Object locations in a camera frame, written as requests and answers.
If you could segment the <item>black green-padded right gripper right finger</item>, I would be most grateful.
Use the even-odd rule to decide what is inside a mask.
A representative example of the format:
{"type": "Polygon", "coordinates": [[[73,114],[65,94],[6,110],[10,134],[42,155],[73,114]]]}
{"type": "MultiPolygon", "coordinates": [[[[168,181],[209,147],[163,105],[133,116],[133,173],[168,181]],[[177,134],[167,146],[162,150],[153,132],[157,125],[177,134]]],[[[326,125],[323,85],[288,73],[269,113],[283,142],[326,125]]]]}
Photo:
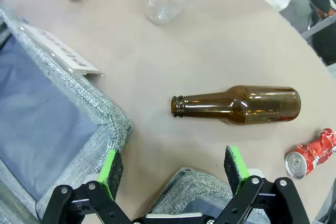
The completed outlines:
{"type": "Polygon", "coordinates": [[[293,181],[277,178],[273,183],[251,175],[237,146],[226,146],[224,170],[232,199],[215,223],[245,223],[254,209],[262,209],[270,223],[309,223],[293,181]]]}

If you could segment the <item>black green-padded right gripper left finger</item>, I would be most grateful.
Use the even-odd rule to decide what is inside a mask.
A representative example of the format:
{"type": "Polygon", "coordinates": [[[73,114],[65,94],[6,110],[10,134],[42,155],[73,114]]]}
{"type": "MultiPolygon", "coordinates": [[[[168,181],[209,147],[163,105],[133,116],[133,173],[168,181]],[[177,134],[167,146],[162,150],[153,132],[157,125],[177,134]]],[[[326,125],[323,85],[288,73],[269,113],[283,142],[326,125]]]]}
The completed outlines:
{"type": "Polygon", "coordinates": [[[69,185],[55,187],[42,223],[82,223],[85,216],[96,214],[101,223],[131,223],[115,202],[123,172],[118,150],[111,150],[96,180],[74,189],[69,185]]]}

